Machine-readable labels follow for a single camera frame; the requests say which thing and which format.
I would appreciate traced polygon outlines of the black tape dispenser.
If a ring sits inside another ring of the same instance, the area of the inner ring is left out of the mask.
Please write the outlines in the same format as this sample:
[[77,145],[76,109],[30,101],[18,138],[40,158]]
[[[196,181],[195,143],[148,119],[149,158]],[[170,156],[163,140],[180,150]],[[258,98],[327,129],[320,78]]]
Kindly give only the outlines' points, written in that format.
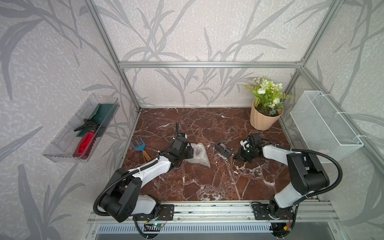
[[228,148],[222,142],[217,142],[215,144],[215,150],[218,151],[226,159],[229,159],[232,156],[232,154],[233,154],[233,150]]

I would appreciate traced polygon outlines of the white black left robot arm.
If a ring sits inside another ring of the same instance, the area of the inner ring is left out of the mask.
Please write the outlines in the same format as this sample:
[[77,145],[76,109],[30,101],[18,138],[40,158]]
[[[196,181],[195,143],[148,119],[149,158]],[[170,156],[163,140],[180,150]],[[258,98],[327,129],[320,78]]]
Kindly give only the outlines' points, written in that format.
[[150,196],[141,195],[141,189],[193,157],[191,143],[173,144],[165,153],[158,153],[154,160],[138,168],[116,170],[104,190],[96,197],[93,212],[98,216],[110,216],[119,223],[131,216],[156,215],[160,203]]

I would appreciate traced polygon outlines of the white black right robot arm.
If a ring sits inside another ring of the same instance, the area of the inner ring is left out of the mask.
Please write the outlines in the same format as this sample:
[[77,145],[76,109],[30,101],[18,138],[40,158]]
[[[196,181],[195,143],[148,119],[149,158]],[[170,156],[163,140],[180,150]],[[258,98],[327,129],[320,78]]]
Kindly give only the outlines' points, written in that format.
[[[332,162],[338,171],[338,176],[332,184],[319,156]],[[336,160],[312,150],[286,149],[278,145],[240,147],[234,159],[246,162],[258,157],[288,166],[290,183],[271,200],[279,209],[287,209],[310,197],[327,193],[335,189],[343,179],[342,167]]]

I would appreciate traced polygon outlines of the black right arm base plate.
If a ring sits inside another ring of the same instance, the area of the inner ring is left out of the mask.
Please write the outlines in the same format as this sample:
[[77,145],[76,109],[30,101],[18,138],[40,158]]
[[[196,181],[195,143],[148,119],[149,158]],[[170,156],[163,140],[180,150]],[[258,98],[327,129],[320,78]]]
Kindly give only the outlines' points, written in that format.
[[269,204],[252,202],[251,208],[256,220],[293,220],[295,216],[292,207],[282,209],[274,202]]

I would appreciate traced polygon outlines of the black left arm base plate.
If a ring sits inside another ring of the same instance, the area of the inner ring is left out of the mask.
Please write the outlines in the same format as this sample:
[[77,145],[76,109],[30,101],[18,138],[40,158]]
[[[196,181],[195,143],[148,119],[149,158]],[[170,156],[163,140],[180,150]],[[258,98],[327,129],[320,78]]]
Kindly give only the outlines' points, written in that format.
[[175,213],[175,205],[173,204],[160,204],[156,205],[155,208],[149,214],[133,214],[138,221],[171,221],[173,220]]

